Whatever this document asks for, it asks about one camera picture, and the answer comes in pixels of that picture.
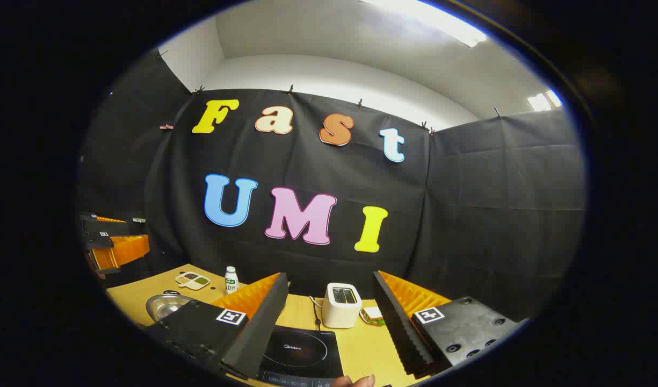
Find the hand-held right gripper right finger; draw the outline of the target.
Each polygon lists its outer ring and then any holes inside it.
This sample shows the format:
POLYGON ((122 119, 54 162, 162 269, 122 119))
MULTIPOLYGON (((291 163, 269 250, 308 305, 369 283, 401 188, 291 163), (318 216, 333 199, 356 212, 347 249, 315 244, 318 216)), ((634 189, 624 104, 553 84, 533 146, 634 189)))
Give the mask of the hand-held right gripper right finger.
POLYGON ((373 272, 373 296, 405 372, 415 379, 468 362, 525 323, 474 297, 447 299, 382 270, 373 272))

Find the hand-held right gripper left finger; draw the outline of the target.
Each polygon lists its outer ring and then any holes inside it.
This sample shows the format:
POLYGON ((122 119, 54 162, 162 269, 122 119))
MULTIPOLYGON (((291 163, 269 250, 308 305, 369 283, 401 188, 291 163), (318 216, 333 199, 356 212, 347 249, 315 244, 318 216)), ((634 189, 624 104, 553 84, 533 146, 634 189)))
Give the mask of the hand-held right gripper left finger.
POLYGON ((273 274, 211 303, 188 299, 146 333, 216 375, 255 379, 287 296, 287 275, 273 274))

